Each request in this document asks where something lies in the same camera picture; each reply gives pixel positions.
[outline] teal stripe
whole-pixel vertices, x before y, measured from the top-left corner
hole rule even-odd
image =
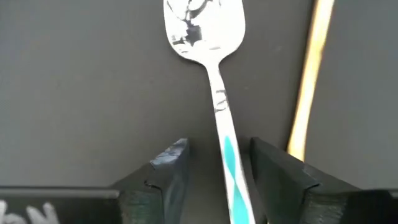
[[[225,137],[225,142],[224,142],[224,158],[226,166],[228,167],[228,170],[234,179],[234,197],[233,197],[233,205],[231,211],[232,219],[234,220],[235,224],[248,224],[249,223],[248,208],[244,204],[242,194],[239,191],[238,186],[236,185],[236,177],[235,177],[236,158],[231,140],[229,139],[228,136]]]

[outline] gray background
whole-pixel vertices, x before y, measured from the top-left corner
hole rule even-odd
[[[337,0],[306,161],[361,188],[398,188],[398,1]]]
[[[311,5],[244,1],[221,64],[242,150],[286,147]],[[106,186],[186,136],[182,223],[228,223],[206,72],[169,47],[162,0],[0,1],[1,185]]]

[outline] spoon handle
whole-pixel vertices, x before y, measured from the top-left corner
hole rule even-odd
[[[234,224],[255,224],[223,79],[217,63],[207,65],[206,69],[210,81],[218,139],[223,158],[229,218],[231,223]]]

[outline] dark gray surface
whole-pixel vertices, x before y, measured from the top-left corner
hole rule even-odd
[[[397,1],[337,0],[306,161],[362,188],[398,187]]]
[[[221,64],[238,138],[284,148],[311,1],[244,7],[245,40]],[[205,69],[169,47],[161,0],[0,1],[2,185],[109,185],[181,137],[182,223],[227,223]]]

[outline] metal spoon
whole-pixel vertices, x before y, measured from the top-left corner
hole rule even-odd
[[[231,110],[218,69],[221,60],[243,40],[242,1],[164,0],[164,18],[173,49],[180,56],[201,63],[208,72],[231,223],[255,223]]]

